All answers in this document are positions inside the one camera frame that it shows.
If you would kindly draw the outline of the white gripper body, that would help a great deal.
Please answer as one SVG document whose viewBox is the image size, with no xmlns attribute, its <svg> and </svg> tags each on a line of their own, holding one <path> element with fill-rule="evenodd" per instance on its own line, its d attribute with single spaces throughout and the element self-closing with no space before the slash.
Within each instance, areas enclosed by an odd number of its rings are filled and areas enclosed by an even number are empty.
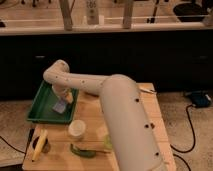
<svg viewBox="0 0 213 171">
<path fill-rule="evenodd" d="M 69 88 L 53 85 L 52 90 L 59 99 L 63 99 L 69 104 L 73 102 L 73 95 Z"/>
</svg>

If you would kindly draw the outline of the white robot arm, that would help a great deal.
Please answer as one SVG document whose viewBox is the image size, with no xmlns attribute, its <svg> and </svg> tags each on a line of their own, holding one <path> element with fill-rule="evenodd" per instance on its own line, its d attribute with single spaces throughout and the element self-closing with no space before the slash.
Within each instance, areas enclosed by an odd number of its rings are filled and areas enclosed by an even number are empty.
<svg viewBox="0 0 213 171">
<path fill-rule="evenodd" d="M 43 78 L 59 97 L 68 88 L 99 96 L 120 171 L 167 171 L 134 80 L 121 74 L 73 74 L 63 60 L 46 69 Z"/>
</svg>

